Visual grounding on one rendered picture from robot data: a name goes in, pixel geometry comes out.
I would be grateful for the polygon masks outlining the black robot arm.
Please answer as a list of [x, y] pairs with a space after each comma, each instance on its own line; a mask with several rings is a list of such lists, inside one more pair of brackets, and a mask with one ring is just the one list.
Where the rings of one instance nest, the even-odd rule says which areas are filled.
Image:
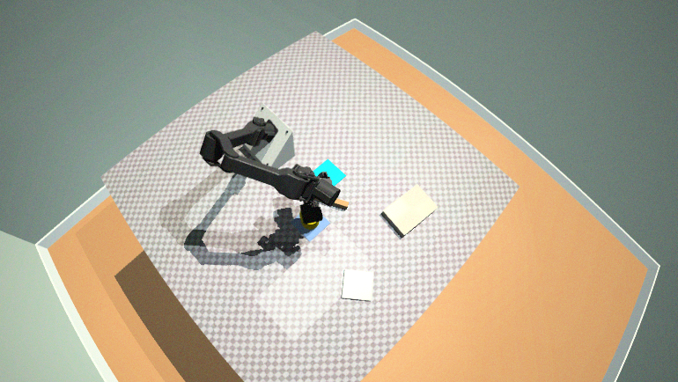
[[[327, 172], [315, 176], [311, 169], [298, 164], [292, 168], [278, 169], [239, 156], [233, 149], [244, 143], [255, 147], [260, 145], [261, 140], [270, 142], [277, 133], [278, 129], [271, 120], [265, 122], [263, 118], [257, 116], [243, 129], [226, 134], [216, 129], [206, 132], [199, 154], [209, 166], [219, 166], [226, 173], [236, 173], [271, 185], [279, 194], [289, 199], [309, 202], [313, 196], [331, 207], [341, 190], [333, 186]], [[218, 160], [222, 157], [222, 164], [219, 164]]]

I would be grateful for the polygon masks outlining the tan flat bar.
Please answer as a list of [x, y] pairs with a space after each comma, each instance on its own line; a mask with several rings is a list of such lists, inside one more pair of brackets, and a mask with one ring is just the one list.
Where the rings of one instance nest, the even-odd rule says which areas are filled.
[[333, 205], [340, 207], [340, 208], [347, 209], [349, 202], [346, 202], [346, 201], [343, 201], [343, 200], [340, 200], [340, 199], [336, 199], [336, 201], [334, 202]]

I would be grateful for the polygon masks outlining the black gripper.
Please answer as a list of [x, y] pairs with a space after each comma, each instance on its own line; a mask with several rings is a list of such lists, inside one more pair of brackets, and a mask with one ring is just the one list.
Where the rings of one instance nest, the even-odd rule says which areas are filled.
[[312, 196], [309, 202], [303, 202], [304, 204], [299, 205], [303, 224], [312, 224], [320, 222], [323, 219], [319, 202], [315, 201], [314, 198], [315, 197]]

